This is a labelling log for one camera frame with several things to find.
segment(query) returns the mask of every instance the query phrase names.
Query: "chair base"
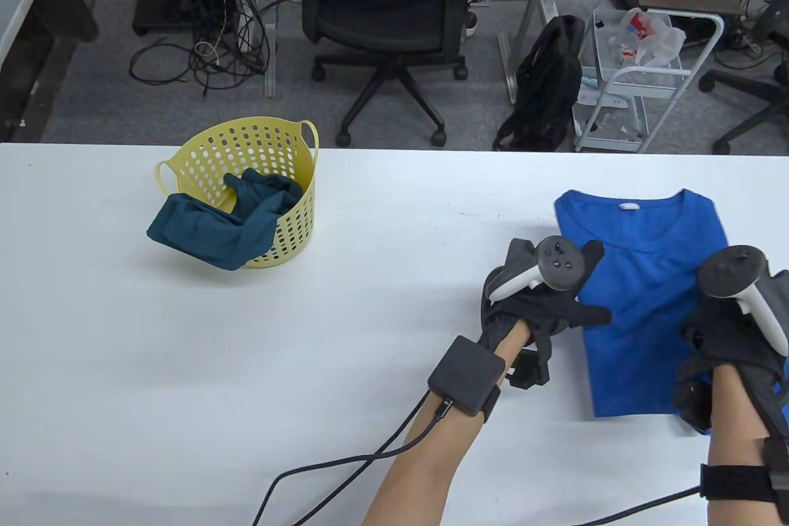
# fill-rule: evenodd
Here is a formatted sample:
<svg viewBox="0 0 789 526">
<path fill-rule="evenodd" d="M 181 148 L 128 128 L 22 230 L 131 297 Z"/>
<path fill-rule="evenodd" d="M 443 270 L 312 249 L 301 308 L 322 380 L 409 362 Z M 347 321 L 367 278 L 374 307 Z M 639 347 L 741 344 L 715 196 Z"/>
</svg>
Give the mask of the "chair base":
<svg viewBox="0 0 789 526">
<path fill-rule="evenodd" d="M 785 70 L 782 69 L 783 64 L 775 69 L 775 79 L 785 83 Z M 730 88 L 744 92 L 745 94 L 752 95 L 752 97 L 761 98 L 769 103 L 769 106 L 762 109 L 760 112 L 752 115 L 735 128 L 730 129 L 726 134 L 722 135 L 713 144 L 713 154 L 730 154 L 732 151 L 733 139 L 747 133 L 755 126 L 761 125 L 768 120 L 771 120 L 777 115 L 786 115 L 789 117 L 789 92 L 787 89 L 780 86 L 773 86 L 773 84 L 763 83 L 763 81 L 748 80 L 736 74 L 729 74 L 728 72 L 721 72 L 720 70 L 710 70 L 698 81 L 698 89 L 701 92 L 712 92 L 716 83 L 724 84 Z"/>
<path fill-rule="evenodd" d="M 386 80 L 399 80 L 408 90 L 408 93 L 422 107 L 428 117 L 436 123 L 436 132 L 432 134 L 430 143 L 436 148 L 442 148 L 446 143 L 446 129 L 444 120 L 438 114 L 436 108 L 422 94 L 417 81 L 414 80 L 409 67 L 419 66 L 454 66 L 454 77 L 456 80 L 466 80 L 468 78 L 468 68 L 465 66 L 465 57 L 445 57 L 444 55 L 377 55 L 372 53 L 350 53 L 340 55 L 318 55 L 315 58 L 313 67 L 313 80 L 326 80 L 326 70 L 324 65 L 332 66 L 356 66 L 356 67 L 375 67 L 375 74 L 372 75 L 367 86 L 353 103 L 350 111 L 343 118 L 340 131 L 337 134 L 335 143 L 340 148 L 347 148 L 351 143 L 351 135 L 348 131 L 350 124 L 356 119 L 369 103 L 370 99 L 378 92 Z"/>
</svg>

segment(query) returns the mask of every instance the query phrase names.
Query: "sneaker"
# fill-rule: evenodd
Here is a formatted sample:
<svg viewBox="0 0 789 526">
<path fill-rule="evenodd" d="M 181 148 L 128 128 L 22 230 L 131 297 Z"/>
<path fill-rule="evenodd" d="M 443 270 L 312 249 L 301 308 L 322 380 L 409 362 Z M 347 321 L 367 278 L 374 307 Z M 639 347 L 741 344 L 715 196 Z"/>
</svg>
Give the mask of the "sneaker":
<svg viewBox="0 0 789 526">
<path fill-rule="evenodd" d="M 465 38 L 468 39 L 476 30 L 476 15 L 471 10 L 466 11 L 463 25 L 465 25 Z"/>
</svg>

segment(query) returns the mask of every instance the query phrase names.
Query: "metal cart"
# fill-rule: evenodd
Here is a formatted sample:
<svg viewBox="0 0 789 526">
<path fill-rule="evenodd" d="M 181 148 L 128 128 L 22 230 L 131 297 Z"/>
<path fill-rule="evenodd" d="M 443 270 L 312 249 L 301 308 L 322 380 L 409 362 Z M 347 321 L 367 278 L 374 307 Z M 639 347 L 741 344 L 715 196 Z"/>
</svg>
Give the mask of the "metal cart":
<svg viewBox="0 0 789 526">
<path fill-rule="evenodd" d="M 668 25 L 671 24 L 672 16 L 706 18 L 715 23 L 715 35 L 709 39 L 690 69 L 682 66 L 679 57 L 671 61 L 667 67 L 618 67 L 614 59 L 614 50 L 609 47 L 608 39 L 619 30 L 619 24 L 627 12 L 601 7 L 600 4 L 604 1 L 597 0 L 595 3 L 581 47 L 581 55 L 583 55 L 589 40 L 592 41 L 595 64 L 594 67 L 584 67 L 583 75 L 594 79 L 598 96 L 593 107 L 575 104 L 573 109 L 576 122 L 575 151 L 578 152 L 581 148 L 597 148 L 642 154 L 660 131 L 671 109 L 682 97 L 682 93 L 721 38 L 724 32 L 724 19 L 709 13 L 650 8 L 648 13 L 662 15 Z M 648 125 L 645 98 L 668 101 L 668 105 L 652 129 L 649 129 Z M 608 106 L 609 104 L 617 104 L 617 107 Z M 606 117 L 615 120 L 615 123 L 605 125 Z"/>
</svg>

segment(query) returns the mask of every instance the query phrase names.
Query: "hand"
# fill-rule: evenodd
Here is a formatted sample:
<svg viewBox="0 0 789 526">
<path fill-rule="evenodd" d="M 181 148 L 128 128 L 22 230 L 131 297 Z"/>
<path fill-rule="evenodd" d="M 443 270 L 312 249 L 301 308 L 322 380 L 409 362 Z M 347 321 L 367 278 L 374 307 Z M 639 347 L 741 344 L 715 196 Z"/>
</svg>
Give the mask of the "hand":
<svg viewBox="0 0 789 526">
<path fill-rule="evenodd" d="M 522 257 L 523 253 L 515 253 L 515 248 L 521 248 L 529 253 L 534 253 L 534 245 L 527 240 L 514 239 L 507 253 L 504 267 L 498 267 L 488 275 L 485 287 L 491 280 L 498 276 L 507 267 L 507 262 L 516 255 Z M 516 358 L 515 373 L 509 376 L 510 384 L 518 388 L 530 388 L 535 384 L 544 384 L 549 380 L 547 373 L 547 360 L 552 356 L 550 337 L 564 331 L 568 326 L 597 326 L 608 325 L 611 322 L 611 312 L 601 306 L 584 306 L 578 303 L 578 292 L 589 280 L 597 264 L 605 255 L 602 242 L 592 240 L 587 242 L 581 250 L 584 257 L 584 275 L 570 289 L 558 292 L 546 284 L 540 284 L 534 289 L 522 289 L 515 295 L 501 300 L 493 306 L 490 301 L 482 297 L 481 320 L 482 336 L 480 345 L 496 350 L 499 343 L 510 334 L 513 326 L 519 320 L 525 320 L 531 329 L 533 341 L 538 347 L 537 351 L 523 350 L 521 356 Z"/>
<path fill-rule="evenodd" d="M 683 337 L 693 357 L 677 371 L 674 405 L 685 421 L 702 433 L 709 430 L 712 370 L 732 365 L 770 434 L 789 437 L 782 411 L 789 396 L 783 370 L 786 357 L 767 343 L 750 314 L 742 314 L 732 298 L 702 295 Z"/>
</svg>

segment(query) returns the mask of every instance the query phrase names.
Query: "basket handle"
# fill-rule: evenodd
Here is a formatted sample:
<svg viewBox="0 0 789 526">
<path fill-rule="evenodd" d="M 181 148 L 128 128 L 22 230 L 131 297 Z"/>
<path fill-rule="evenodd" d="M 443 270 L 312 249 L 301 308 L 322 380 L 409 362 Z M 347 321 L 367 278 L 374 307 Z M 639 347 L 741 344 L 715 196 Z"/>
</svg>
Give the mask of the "basket handle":
<svg viewBox="0 0 789 526">
<path fill-rule="evenodd" d="M 158 163 L 158 165 L 156 165 L 156 168 L 154 168 L 154 174 L 156 176 L 156 184 L 158 185 L 158 188 L 160 188 L 161 191 L 163 191 L 164 194 L 170 195 L 174 193 L 174 191 L 170 191 L 170 189 L 167 188 L 167 186 L 164 184 L 164 181 L 161 179 L 161 166 L 163 165 L 166 165 L 167 168 L 173 171 L 173 169 L 170 168 L 169 160 L 162 160 L 160 163 Z"/>
<path fill-rule="evenodd" d="M 318 162 L 318 152 L 321 151 L 321 140 L 318 139 L 318 129 L 315 129 L 312 121 L 302 120 L 302 125 L 306 125 L 310 128 L 310 131 L 313 132 L 313 141 L 315 142 L 315 157 L 313 157 L 313 163 Z"/>
</svg>

